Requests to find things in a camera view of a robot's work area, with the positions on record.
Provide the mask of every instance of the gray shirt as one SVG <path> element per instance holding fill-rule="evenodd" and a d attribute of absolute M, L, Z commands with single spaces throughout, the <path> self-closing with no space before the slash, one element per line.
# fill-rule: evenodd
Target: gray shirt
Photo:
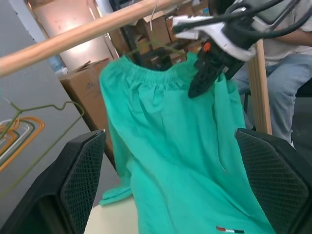
<path fill-rule="evenodd" d="M 312 0 L 301 0 L 295 9 L 283 20 L 279 28 L 287 28 L 301 19 L 312 5 Z M 300 30 L 312 32 L 312 17 L 303 25 Z M 274 39 L 264 40 L 264 54 L 266 65 L 274 65 L 280 62 L 289 54 L 300 53 L 312 55 L 312 47 L 289 45 Z"/>

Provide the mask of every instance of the wooden post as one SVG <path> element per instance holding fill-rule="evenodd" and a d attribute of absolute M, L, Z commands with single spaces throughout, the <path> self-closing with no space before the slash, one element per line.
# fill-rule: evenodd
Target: wooden post
<path fill-rule="evenodd" d="M 257 56 L 248 62 L 248 70 L 256 129 L 259 132 L 272 134 L 267 74 L 262 40 L 257 44 Z"/>
<path fill-rule="evenodd" d="M 163 10 L 183 1 L 158 0 L 157 10 Z M 0 58 L 0 78 L 148 16 L 153 12 L 155 6 L 156 0 L 143 0 L 105 15 L 92 23 L 74 28 L 53 38 L 4 56 Z"/>

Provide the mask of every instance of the shirt sleeve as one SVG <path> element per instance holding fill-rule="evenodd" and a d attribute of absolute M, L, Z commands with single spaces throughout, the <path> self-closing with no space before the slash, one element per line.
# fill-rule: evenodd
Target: shirt sleeve
<path fill-rule="evenodd" d="M 312 6 L 311 0 L 301 0 L 295 9 L 295 22 L 298 22 Z M 312 17 L 300 28 L 304 32 L 312 32 Z"/>

